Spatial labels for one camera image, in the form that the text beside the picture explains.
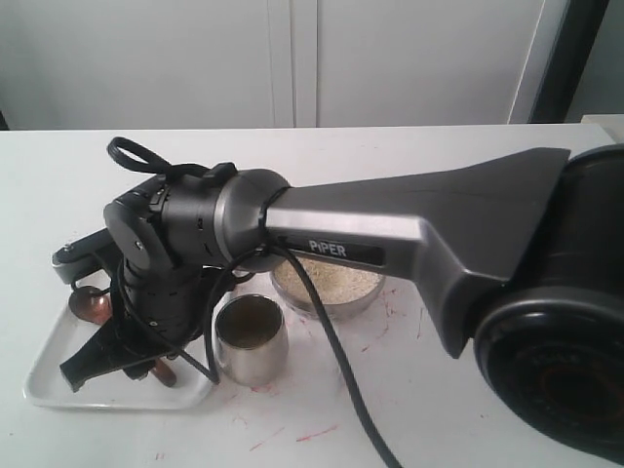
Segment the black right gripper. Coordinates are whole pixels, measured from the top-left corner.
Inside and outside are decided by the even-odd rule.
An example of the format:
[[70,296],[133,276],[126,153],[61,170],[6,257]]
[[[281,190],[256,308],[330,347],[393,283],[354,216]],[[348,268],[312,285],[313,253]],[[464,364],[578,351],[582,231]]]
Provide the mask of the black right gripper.
[[[117,371],[139,380],[162,356],[180,356],[208,379],[218,378],[212,326],[229,289],[229,261],[214,224],[228,179],[227,170],[156,175],[105,207],[108,231],[53,253],[53,269],[64,284],[99,270],[116,272],[116,325],[105,323],[59,365],[72,392]],[[117,247],[123,255],[118,266]]]

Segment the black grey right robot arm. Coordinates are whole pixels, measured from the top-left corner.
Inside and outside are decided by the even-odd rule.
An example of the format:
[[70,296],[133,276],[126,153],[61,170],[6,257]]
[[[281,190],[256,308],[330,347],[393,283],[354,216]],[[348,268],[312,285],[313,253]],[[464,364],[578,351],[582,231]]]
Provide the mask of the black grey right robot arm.
[[73,390],[211,342],[236,270],[309,257],[413,282],[446,351],[472,342],[513,413],[622,462],[621,145],[308,187],[231,163],[174,165],[121,136],[107,151],[146,180],[105,207],[103,229],[54,254],[68,285],[110,278],[111,319],[59,367]]

